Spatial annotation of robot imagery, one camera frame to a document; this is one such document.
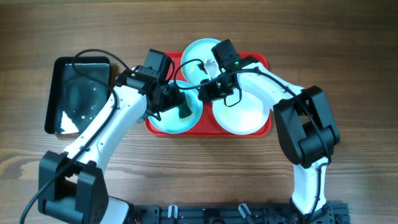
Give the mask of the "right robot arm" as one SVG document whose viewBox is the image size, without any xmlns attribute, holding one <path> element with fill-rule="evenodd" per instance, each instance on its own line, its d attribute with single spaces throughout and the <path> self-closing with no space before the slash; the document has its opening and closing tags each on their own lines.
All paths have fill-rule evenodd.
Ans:
<svg viewBox="0 0 398 224">
<path fill-rule="evenodd" d="M 280 148 L 294 165 L 293 211 L 306 223 L 323 215 L 325 172 L 340 134 L 323 90 L 304 88 L 277 77 L 252 56 L 207 60 L 200 93 L 214 101 L 232 89 L 254 95 L 274 113 Z"/>
</svg>

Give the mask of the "yellow green sponge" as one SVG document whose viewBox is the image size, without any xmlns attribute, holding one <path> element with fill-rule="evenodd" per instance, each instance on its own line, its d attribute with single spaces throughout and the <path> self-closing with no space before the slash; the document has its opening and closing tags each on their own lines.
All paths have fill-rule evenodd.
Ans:
<svg viewBox="0 0 398 224">
<path fill-rule="evenodd" d="M 178 111 L 178 116 L 180 119 L 184 119 L 192 115 L 192 110 L 190 108 L 180 108 Z"/>
</svg>

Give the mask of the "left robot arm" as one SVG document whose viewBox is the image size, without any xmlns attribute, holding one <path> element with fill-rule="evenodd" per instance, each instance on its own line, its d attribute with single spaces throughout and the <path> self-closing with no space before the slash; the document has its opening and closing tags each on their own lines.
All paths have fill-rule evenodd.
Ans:
<svg viewBox="0 0 398 224">
<path fill-rule="evenodd" d="M 66 223 L 134 223 L 134 205 L 108 194 L 104 172 L 124 135 L 149 116 L 183 108 L 184 92 L 167 72 L 125 70 L 109 100 L 80 136 L 60 154 L 39 163 L 38 211 Z"/>
</svg>

